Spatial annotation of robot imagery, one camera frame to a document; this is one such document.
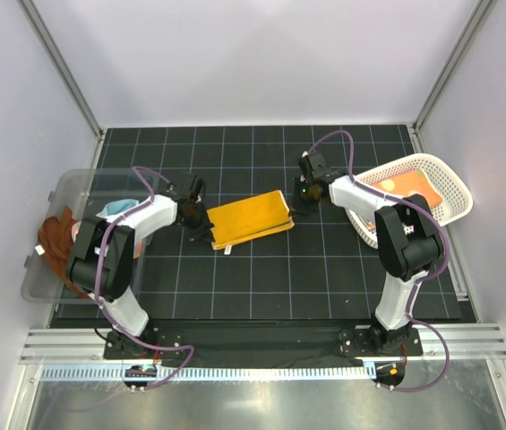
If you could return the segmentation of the yellow blue patterned towel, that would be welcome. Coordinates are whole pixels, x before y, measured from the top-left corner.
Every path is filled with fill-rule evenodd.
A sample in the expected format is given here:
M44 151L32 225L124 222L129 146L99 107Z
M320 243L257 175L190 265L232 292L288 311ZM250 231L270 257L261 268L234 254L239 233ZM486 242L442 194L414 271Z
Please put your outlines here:
M212 249L223 250L295 226L280 190L259 194L207 210L213 224Z

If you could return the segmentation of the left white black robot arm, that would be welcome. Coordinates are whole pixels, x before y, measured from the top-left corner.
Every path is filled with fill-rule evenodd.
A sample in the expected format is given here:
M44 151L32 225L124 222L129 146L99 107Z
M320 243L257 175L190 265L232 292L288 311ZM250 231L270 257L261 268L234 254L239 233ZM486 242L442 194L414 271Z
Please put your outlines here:
M163 228L180 225L208 242L213 240L203 198L206 182L187 174L178 184L150 168L134 167L147 197L134 206L108 216L88 216L73 243L65 276L82 288L111 325L106 355L145 358L159 352L183 357L193 347L179 340L160 344L149 314L142 308L131 284L135 247Z

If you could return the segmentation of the orange polka dot towel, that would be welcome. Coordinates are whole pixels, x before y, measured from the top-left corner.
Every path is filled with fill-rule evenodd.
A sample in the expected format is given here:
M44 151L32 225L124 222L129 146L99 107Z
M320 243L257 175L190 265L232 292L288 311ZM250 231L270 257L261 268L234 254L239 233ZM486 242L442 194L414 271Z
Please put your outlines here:
M394 174L385 179L373 179L367 184L383 194L393 194L399 198L420 194L426 199L430 209L443 203L442 195L421 168Z

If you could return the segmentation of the light blue orange towel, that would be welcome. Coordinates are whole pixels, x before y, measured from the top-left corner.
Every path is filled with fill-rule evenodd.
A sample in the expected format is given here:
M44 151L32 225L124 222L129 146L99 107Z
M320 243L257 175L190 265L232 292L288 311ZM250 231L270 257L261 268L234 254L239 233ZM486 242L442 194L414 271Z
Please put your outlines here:
M135 199L122 199L117 201L112 201L107 203L98 213L96 213L96 216L102 219L107 219L114 215L119 215L122 212L126 212L130 209L132 209L134 206L139 204L140 202ZM76 221L73 223L71 227L71 239L73 242L76 241L77 235L79 233L79 229L81 226L80 221ZM133 250L133 259L136 260L140 257L142 253L142 242L137 242L134 246Z

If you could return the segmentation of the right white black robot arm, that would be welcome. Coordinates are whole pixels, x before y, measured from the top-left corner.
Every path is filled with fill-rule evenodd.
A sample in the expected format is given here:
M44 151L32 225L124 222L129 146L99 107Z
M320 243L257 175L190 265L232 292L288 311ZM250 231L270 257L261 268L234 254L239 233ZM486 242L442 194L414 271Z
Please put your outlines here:
M350 210L374 224L377 251L386 272L379 304L364 338L378 355L395 355L409 338L413 307L429 271L445 256L442 228L420 194L398 197L333 170L317 151L298 160L291 212L307 215L321 203Z

